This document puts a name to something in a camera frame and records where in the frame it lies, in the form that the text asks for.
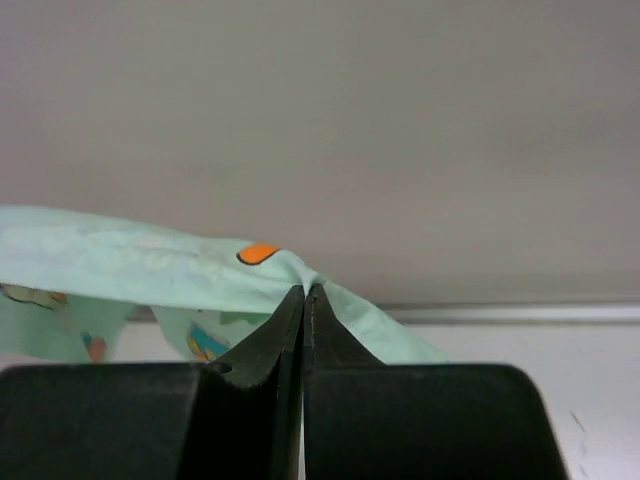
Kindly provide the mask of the green cartoon print cloth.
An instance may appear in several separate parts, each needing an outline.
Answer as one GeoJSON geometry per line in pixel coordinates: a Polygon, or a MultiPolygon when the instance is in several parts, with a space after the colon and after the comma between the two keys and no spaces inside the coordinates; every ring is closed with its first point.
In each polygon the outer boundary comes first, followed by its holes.
{"type": "Polygon", "coordinates": [[[5,354],[106,362],[127,321],[147,307],[176,352],[211,361],[261,326],[292,287],[316,285],[339,323],[382,362],[443,361],[426,340],[288,250],[66,210],[1,210],[5,354]]]}

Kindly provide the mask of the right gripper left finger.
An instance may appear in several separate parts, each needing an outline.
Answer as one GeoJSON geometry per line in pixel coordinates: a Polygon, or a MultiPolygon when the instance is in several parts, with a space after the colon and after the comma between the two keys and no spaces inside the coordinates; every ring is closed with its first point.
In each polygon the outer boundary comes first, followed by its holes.
{"type": "Polygon", "coordinates": [[[1,376],[5,479],[294,479],[301,322],[295,286],[207,363],[34,365],[1,376]]]}

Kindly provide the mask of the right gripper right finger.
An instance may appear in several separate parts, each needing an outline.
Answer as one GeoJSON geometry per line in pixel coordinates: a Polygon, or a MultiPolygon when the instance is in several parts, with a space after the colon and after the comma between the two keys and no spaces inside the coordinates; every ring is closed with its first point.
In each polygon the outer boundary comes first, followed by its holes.
{"type": "Polygon", "coordinates": [[[564,479],[533,381],[506,364],[388,366],[314,286],[303,324],[310,479],[564,479]]]}

